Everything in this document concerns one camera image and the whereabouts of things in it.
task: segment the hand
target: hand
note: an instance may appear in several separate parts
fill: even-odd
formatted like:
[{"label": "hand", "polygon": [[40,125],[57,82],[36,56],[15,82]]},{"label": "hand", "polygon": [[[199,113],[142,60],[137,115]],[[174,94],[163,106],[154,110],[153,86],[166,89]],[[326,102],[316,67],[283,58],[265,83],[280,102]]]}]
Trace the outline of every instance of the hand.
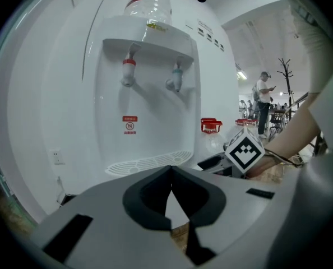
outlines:
[{"label": "hand", "polygon": [[253,178],[262,174],[266,169],[272,168],[274,165],[279,164],[274,157],[263,156],[253,167],[246,173],[247,177]]}]

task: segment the cap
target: cap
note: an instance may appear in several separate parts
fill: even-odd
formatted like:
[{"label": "cap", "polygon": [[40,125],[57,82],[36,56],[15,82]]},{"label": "cap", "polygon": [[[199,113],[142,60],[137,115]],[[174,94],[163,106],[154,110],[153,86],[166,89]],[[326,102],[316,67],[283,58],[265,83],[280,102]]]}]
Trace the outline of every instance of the cap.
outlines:
[{"label": "cap", "polygon": [[265,75],[268,78],[271,78],[271,75],[268,72],[262,72],[260,76]]}]

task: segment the white sleeve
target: white sleeve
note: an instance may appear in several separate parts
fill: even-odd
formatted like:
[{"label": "white sleeve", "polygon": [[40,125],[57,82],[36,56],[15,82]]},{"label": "white sleeve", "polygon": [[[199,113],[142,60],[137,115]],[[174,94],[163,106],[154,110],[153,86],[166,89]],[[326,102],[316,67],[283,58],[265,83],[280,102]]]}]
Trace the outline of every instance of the white sleeve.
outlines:
[{"label": "white sleeve", "polygon": [[321,92],[333,74],[333,42],[318,27],[306,23],[292,10],[294,24],[309,60],[310,93]]},{"label": "white sleeve", "polygon": [[267,89],[266,83],[264,81],[261,81],[260,79],[256,83],[256,89],[260,92],[262,89]]}]

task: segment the red sticker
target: red sticker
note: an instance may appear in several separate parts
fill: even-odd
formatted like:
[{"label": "red sticker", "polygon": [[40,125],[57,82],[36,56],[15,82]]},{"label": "red sticker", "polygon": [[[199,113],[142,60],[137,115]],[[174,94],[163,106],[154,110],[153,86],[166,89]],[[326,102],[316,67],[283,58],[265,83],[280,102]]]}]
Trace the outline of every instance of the red sticker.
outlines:
[{"label": "red sticker", "polygon": [[137,122],[138,121],[138,117],[136,117],[134,115],[125,115],[123,117],[123,121],[124,122]]},{"label": "red sticker", "polygon": [[134,2],[137,2],[139,0],[131,0],[127,5],[126,5],[126,8],[130,5],[130,4],[133,4]]}]

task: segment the man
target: man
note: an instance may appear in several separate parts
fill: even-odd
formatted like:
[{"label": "man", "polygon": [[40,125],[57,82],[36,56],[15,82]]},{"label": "man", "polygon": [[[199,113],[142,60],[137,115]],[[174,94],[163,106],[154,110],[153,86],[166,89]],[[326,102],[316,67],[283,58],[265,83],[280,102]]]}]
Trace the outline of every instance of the man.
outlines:
[{"label": "man", "polygon": [[267,87],[266,82],[270,78],[267,72],[262,72],[259,80],[256,83],[256,90],[258,92],[258,108],[260,109],[260,119],[258,121],[258,136],[259,138],[267,138],[265,133],[265,124],[267,122],[269,107],[271,103],[270,92],[276,87]]},{"label": "man", "polygon": [[[311,85],[307,100],[300,106],[295,116],[285,129],[265,146],[266,149],[285,158],[298,153],[319,134],[320,129],[309,107],[333,75],[333,28],[327,17],[312,0],[288,1],[297,33],[308,54]],[[248,171],[248,176],[256,177],[278,163],[271,157],[263,157]]]}]

